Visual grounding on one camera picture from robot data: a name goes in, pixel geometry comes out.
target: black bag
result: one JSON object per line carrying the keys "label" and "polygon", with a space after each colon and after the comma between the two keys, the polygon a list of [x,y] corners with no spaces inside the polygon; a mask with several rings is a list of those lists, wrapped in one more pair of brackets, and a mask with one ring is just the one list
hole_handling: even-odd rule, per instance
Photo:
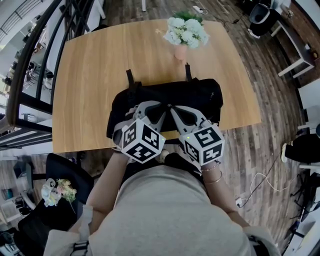
{"label": "black bag", "polygon": [[[134,82],[130,70],[127,70],[127,75],[129,88],[119,92],[112,103],[106,130],[108,138],[112,139],[116,124],[128,119],[126,113],[130,108],[146,101],[162,103],[161,107],[146,114],[150,121],[156,120],[163,111],[170,110],[171,106],[187,106],[201,111],[208,120],[219,125],[220,109],[223,106],[219,84],[214,79],[192,79],[188,64],[186,65],[187,81],[142,86],[141,82]],[[161,132],[174,130],[177,130],[176,124],[172,115],[167,113]]]}

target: pink vase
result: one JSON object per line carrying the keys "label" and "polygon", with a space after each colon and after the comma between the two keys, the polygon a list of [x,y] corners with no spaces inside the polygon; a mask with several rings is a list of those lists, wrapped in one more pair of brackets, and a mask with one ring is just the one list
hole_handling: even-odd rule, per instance
{"label": "pink vase", "polygon": [[176,45],[174,47],[174,57],[181,61],[185,60],[187,58],[187,48],[186,44]]}

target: wooden floor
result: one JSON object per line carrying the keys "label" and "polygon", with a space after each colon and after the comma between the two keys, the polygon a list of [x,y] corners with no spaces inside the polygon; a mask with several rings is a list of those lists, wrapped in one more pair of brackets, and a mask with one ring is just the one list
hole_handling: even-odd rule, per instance
{"label": "wooden floor", "polygon": [[[233,190],[235,198],[248,198],[250,185],[256,173],[266,174],[275,161],[268,180],[275,188],[287,187],[301,170],[298,163],[280,160],[284,142],[295,138],[297,126],[304,123],[299,108],[295,85],[289,75],[278,77],[278,72],[288,66],[282,52],[270,35],[261,39],[252,38],[248,32],[249,21],[243,16],[237,24],[232,22],[242,15],[235,0],[201,0],[206,9],[224,21],[228,21],[226,30],[237,48],[251,80],[260,106],[262,123],[224,132],[226,141],[222,161],[223,174]],[[106,0],[104,6],[106,19],[103,24],[114,26],[122,23],[169,18],[176,11],[191,10],[197,1],[187,0],[146,0],[147,11],[142,12],[140,0]],[[210,14],[205,20],[215,21]],[[110,150],[93,150],[87,153],[83,168],[94,175],[100,173],[107,164]],[[32,161],[38,169],[45,172],[45,155],[33,156]],[[0,178],[11,172],[7,163],[0,162]],[[252,185],[254,189],[262,180],[258,175]],[[284,240],[288,228],[293,223],[290,217],[298,213],[290,193],[297,188],[294,180],[283,192],[274,191],[264,182],[253,194],[240,214],[251,224],[266,226],[279,249],[287,243]],[[1,188],[7,186],[0,181]]]}

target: metal railing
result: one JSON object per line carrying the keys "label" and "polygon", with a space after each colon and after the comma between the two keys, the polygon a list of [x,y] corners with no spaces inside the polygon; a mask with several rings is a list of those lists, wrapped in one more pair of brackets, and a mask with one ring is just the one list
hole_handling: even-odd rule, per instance
{"label": "metal railing", "polygon": [[[36,95],[35,97],[32,97],[23,92],[25,76],[28,71],[28,66],[34,49],[43,32],[43,29],[46,27],[54,11],[61,4],[61,1],[62,0],[53,0],[51,5],[42,14],[41,18],[38,20],[36,26],[32,30],[21,52],[10,86],[10,94],[7,103],[6,115],[2,120],[0,120],[0,133],[3,133],[4,131],[9,130],[10,128],[21,129],[6,134],[4,136],[0,136],[0,151],[12,148],[22,148],[24,146],[30,146],[52,140],[51,127],[31,122],[28,120],[20,119],[19,110],[20,105],[24,105],[34,110],[52,115],[56,77],[65,43],[70,39],[83,35],[85,33],[85,30],[90,31],[86,23],[86,20],[88,19],[94,0],[67,0],[65,2],[65,6],[62,6],[63,8],[61,8],[60,6],[59,9],[61,11],[61,16],[55,25],[55,28],[52,32],[48,44],[46,45],[43,61],[38,74]],[[83,7],[82,9],[79,5],[81,1],[85,1],[81,5]],[[56,65],[54,68],[51,90],[51,103],[49,104],[44,101],[41,101],[43,81],[46,75],[47,61],[52,45],[54,43],[58,29],[64,19],[66,20],[66,28],[63,38],[61,40],[61,45],[59,48]]]}
{"label": "metal railing", "polygon": [[33,8],[41,4],[43,1],[44,0],[24,1],[0,27],[0,42],[19,21],[21,21]]}

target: flower arrangement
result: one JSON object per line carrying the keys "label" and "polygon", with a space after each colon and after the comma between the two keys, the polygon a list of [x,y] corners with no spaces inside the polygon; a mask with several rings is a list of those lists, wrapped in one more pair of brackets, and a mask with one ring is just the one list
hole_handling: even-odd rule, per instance
{"label": "flower arrangement", "polygon": [[57,179],[58,186],[56,189],[62,194],[62,197],[72,203],[76,199],[77,190],[72,188],[71,182],[68,179]]}
{"label": "flower arrangement", "polygon": [[205,32],[202,21],[202,18],[188,12],[177,12],[168,19],[168,30],[163,38],[176,46],[187,45],[197,48],[199,41],[205,45],[209,35]]}

